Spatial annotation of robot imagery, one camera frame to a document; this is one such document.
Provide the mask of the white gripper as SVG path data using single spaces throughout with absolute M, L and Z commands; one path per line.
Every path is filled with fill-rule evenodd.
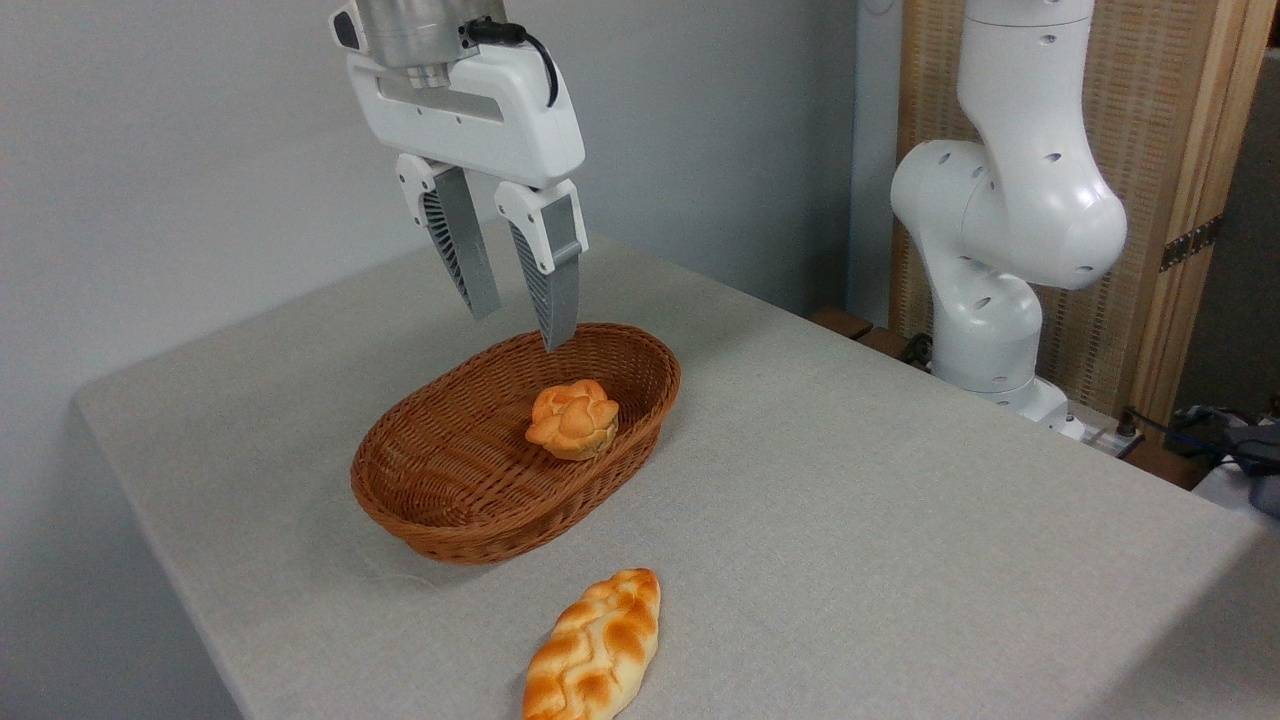
M 500 297 L 463 169 L 502 179 L 495 204 L 509 224 L 545 348 L 570 341 L 589 242 L 579 192 L 566 178 L 582 165 L 585 147 L 568 90 L 561 86 L 548 102 L 541 55 L 529 46 L 484 45 L 454 63 L 449 86 L 440 88 L 415 88 L 357 53 L 348 54 L 347 69 L 376 138 L 402 151 L 396 173 L 413 223 L 430 236 L 474 318 L 498 310 Z

